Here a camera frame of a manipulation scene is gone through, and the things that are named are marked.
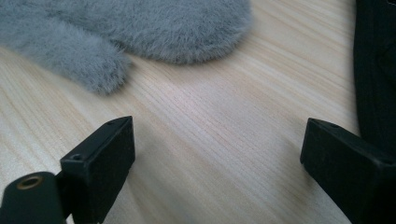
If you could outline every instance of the fluffy mitten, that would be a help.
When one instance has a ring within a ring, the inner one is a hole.
[[[0,44],[109,93],[125,79],[124,49],[200,63],[231,52],[250,21],[248,0],[0,0]]]

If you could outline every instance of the gray fur glove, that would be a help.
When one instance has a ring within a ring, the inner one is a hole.
[[[106,94],[125,79],[125,49],[201,63],[231,52],[250,21],[248,0],[0,0],[0,45]]]

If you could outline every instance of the black fabric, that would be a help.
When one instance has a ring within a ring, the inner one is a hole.
[[[396,6],[357,0],[354,78],[361,137],[396,155]]]

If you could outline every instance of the wood grain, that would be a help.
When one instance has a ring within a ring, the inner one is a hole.
[[[107,97],[0,49],[0,189],[58,173],[96,128],[132,115],[136,161],[106,223],[348,223],[299,157],[308,118],[358,132],[354,6],[252,0],[253,28],[230,56],[179,66],[131,55]]]

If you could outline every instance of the light wood surface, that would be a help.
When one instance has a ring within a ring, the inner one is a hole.
[[[58,173],[95,129],[132,115],[136,161],[106,223],[349,223],[299,158],[308,118],[358,132],[354,7],[253,0],[253,28],[229,57],[178,66],[131,55],[110,96],[0,49],[0,190]]]

